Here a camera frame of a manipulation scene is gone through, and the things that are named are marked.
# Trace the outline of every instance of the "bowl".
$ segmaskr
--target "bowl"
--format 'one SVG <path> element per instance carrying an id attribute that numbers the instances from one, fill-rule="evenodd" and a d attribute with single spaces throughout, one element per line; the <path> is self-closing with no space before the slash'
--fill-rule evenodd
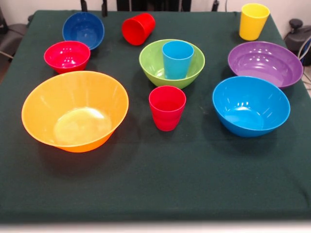
<path id="1" fill-rule="evenodd" d="M 124 87 L 94 71 L 54 76 L 37 86 L 21 111 L 36 140 L 70 152 L 101 146 L 124 120 L 129 105 Z"/>
<path id="2" fill-rule="evenodd" d="M 80 41 L 93 50 L 104 39 L 103 22 L 89 12 L 75 13 L 64 23 L 63 38 L 64 40 Z"/>
<path id="3" fill-rule="evenodd" d="M 291 51 L 263 41 L 236 46 L 228 63 L 236 75 L 261 78 L 280 88 L 295 84 L 303 74 L 301 62 Z"/>
<path id="4" fill-rule="evenodd" d="M 44 53 L 44 61 L 57 73 L 84 70 L 91 51 L 78 41 L 63 41 L 49 47 Z"/>
<path id="5" fill-rule="evenodd" d="M 194 48 L 192 61 L 184 79 L 170 80 L 164 76 L 163 53 L 162 47 L 169 41 L 176 41 L 175 39 L 158 40 L 147 45 L 139 55 L 139 63 L 146 74 L 147 78 L 156 86 L 175 86 L 180 89 L 192 83 L 202 71 L 205 65 L 205 57 L 202 51 L 191 44 Z"/>
<path id="6" fill-rule="evenodd" d="M 213 105 L 222 124 L 241 137 L 257 137 L 281 126 L 291 108 L 286 95 L 260 78 L 237 76 L 219 83 Z"/>

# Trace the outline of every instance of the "wall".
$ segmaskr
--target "wall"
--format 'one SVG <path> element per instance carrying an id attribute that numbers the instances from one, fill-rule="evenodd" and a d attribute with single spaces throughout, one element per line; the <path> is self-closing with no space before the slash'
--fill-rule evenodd
<path id="1" fill-rule="evenodd" d="M 116 11 L 116 0 L 107 0 L 108 10 Z M 100 10 L 102 0 L 86 0 L 89 10 Z M 218 10 L 225 11 L 225 0 L 219 0 Z M 305 25 L 311 25 L 311 0 L 228 0 L 228 11 L 241 11 L 249 2 L 258 2 L 269 7 L 271 15 L 282 36 L 290 30 L 288 21 L 300 18 Z M 213 0 L 192 0 L 191 11 L 210 11 Z M 27 17 L 37 9 L 80 10 L 80 0 L 1 0 L 2 12 L 8 24 L 27 23 Z"/>
<path id="2" fill-rule="evenodd" d="M 191 11 L 210 11 L 213 0 L 192 0 Z M 225 0 L 219 0 L 218 11 L 225 11 Z M 299 18 L 311 25 L 311 0 L 228 0 L 227 11 L 241 11 L 246 3 L 261 3 L 270 9 L 273 20 L 284 37 L 290 30 L 289 20 Z"/>

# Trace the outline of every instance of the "purple bowl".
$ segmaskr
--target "purple bowl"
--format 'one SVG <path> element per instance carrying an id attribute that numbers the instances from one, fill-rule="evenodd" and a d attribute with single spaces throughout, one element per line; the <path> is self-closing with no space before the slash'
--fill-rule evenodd
<path id="1" fill-rule="evenodd" d="M 240 44 L 228 55 L 231 70 L 238 76 L 253 76 L 284 88 L 299 81 L 303 67 L 288 49 L 269 42 Z"/>

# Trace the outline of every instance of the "green cloth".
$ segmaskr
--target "green cloth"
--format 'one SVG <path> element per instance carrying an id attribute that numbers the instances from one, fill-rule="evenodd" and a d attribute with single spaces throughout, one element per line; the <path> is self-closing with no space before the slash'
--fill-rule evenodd
<path id="1" fill-rule="evenodd" d="M 137 12 L 109 12 L 105 37 L 86 70 L 106 73 L 128 92 L 124 122 L 98 149 L 69 153 L 33 139 L 20 112 L 27 95 L 56 75 L 43 54 L 62 41 L 73 11 L 38 11 L 0 85 L 0 221 L 112 221 L 198 219 L 306 219 L 311 217 L 311 102 L 300 81 L 285 89 L 288 121 L 253 139 L 229 133 L 211 94 L 234 76 L 227 64 L 240 13 L 152 12 L 156 27 L 142 46 L 121 34 Z M 159 131 L 148 95 L 154 88 L 138 56 L 165 38 L 189 41 L 206 57 L 199 77 L 184 89 L 187 103 L 177 128 Z M 259 40 L 284 46 L 271 17 Z"/>

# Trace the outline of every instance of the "dark blue bowl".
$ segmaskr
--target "dark blue bowl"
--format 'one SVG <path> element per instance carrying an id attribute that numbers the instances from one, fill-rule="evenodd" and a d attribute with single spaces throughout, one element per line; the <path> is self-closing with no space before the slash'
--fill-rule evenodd
<path id="1" fill-rule="evenodd" d="M 281 126 L 291 107 L 286 95 L 263 79 L 237 76 L 219 83 L 213 92 L 219 120 L 232 133 L 257 137 Z"/>
<path id="2" fill-rule="evenodd" d="M 89 12 L 75 13 L 64 23 L 63 38 L 82 42 L 93 50 L 103 41 L 103 22 Z"/>

